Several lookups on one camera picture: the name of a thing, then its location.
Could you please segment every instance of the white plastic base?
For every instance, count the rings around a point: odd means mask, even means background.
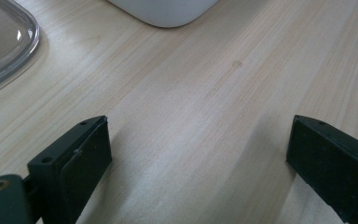
[[[109,0],[141,21],[159,27],[185,25],[219,0]]]

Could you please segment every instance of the black plastic part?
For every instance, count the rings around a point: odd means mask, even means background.
[[[342,221],[358,223],[358,140],[295,116],[286,159]]]
[[[87,119],[28,163],[46,202],[45,224],[76,223],[111,162],[107,118]]]
[[[0,176],[0,224],[31,224],[31,210],[22,179],[18,175]]]

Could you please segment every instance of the table surface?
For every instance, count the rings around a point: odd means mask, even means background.
[[[0,90],[0,175],[106,115],[114,160],[77,223],[342,223],[285,154],[295,114],[358,138],[358,0],[222,0],[174,29],[18,2],[41,42]]]

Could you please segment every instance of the clear plastic lid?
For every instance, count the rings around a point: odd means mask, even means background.
[[[24,65],[38,41],[34,17],[11,0],[0,0],[0,83]]]

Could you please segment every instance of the wood grain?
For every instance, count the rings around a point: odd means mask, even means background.
[[[284,161],[295,114],[358,138],[358,0],[222,0],[175,29],[18,2],[42,40],[0,90],[0,175],[105,114],[114,162],[78,223],[341,223]]]

